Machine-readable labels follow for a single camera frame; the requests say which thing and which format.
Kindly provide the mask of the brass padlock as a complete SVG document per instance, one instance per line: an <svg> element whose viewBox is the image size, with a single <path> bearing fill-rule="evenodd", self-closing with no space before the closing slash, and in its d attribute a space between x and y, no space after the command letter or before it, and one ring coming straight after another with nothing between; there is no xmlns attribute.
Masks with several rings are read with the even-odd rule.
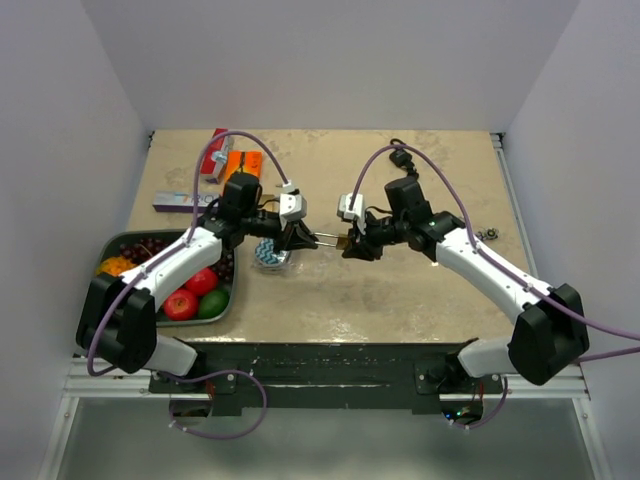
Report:
<svg viewBox="0 0 640 480"><path fill-rule="evenodd" d="M344 251L349 246L349 238L344 234L330 234L315 232L316 244L321 247L328 247Z"/></svg>

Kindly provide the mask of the astronaut keychain with keys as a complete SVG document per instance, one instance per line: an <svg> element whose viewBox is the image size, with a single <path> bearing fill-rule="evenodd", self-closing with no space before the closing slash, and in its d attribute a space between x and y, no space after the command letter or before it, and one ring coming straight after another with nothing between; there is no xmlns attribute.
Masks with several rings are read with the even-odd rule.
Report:
<svg viewBox="0 0 640 480"><path fill-rule="evenodd" d="M493 241L499 238L499 230L496 228L481 229L476 232L476 237L482 241Z"/></svg>

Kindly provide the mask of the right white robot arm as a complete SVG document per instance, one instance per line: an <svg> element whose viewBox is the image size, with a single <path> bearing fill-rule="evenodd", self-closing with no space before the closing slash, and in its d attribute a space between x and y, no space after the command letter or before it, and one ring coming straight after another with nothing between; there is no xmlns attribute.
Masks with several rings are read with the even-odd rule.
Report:
<svg viewBox="0 0 640 480"><path fill-rule="evenodd" d="M513 324L506 338L472 339L447 354L426 373L430 382L466 393L485 375L518 374L540 386L588 350L587 329L575 318L582 301L573 287L530 276L469 234L452 213L433 212L416 180L394 180L385 193L390 213L382 218L366 209L362 195L340 197L337 214L351 225L344 257L374 261L385 247L407 244L467 280Z"/></svg>

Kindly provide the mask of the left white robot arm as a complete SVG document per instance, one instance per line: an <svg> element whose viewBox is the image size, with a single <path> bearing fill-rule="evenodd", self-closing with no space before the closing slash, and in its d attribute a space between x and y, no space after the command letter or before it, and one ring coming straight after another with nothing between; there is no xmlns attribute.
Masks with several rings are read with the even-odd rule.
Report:
<svg viewBox="0 0 640 480"><path fill-rule="evenodd" d="M260 207L261 195L257 177L235 173L222 194L159 254L119 276L101 273L91 280L76 333L77 344L87 352L90 375L101 375L94 365L101 358L109 371L166 372L185 392L205 385L207 368L196 361L196 349L157 332L156 314L164 302L247 236L270 238L276 250L317 246L303 222L306 199L292 183L284 185L275 212Z"/></svg>

